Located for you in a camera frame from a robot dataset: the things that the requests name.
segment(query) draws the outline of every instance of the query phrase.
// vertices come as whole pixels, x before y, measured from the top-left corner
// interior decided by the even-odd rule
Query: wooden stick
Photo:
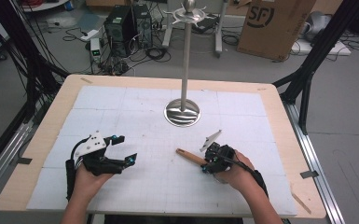
[[[205,161],[203,158],[200,158],[186,150],[183,150],[181,148],[176,149],[176,153],[185,157],[186,159],[195,162],[198,165],[205,165],[207,161]]]

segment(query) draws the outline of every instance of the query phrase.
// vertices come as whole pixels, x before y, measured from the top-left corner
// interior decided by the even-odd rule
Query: metal rod
[[[182,77],[182,98],[180,110],[186,110],[186,93],[187,93],[187,77],[188,77],[188,61],[190,54],[190,36],[191,36],[191,23],[185,25],[185,47],[183,49],[183,77]]]

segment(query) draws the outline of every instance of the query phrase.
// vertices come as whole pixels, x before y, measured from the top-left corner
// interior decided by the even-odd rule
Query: box
[[[131,0],[86,0],[88,7],[113,7],[115,5],[130,6]]]
[[[237,51],[283,61],[316,0],[253,0]]]

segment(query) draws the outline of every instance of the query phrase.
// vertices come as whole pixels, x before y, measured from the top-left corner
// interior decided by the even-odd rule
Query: gray floor
[[[80,17],[82,11],[72,13]],[[225,25],[241,26],[242,23],[241,18],[228,18]],[[48,47],[58,61],[71,72],[89,67],[89,53],[84,44],[64,42],[63,36],[65,31],[45,33]],[[283,63],[274,63],[239,53],[226,44],[221,57],[216,58],[212,53],[213,37],[193,35],[191,41],[189,76],[192,79],[271,83],[296,71],[305,59],[291,56]],[[183,32],[175,30],[169,47],[172,55],[169,62],[142,63],[125,76],[180,78],[182,47]],[[0,135],[23,105],[24,93],[11,60],[0,62]],[[349,57],[338,57],[335,62],[325,60],[318,69],[311,88],[308,131],[346,223],[359,223],[359,50],[353,50]],[[12,169],[9,166],[0,179],[0,191]],[[58,223],[61,215],[0,212],[0,223]],[[327,219],[291,221],[328,223]]]

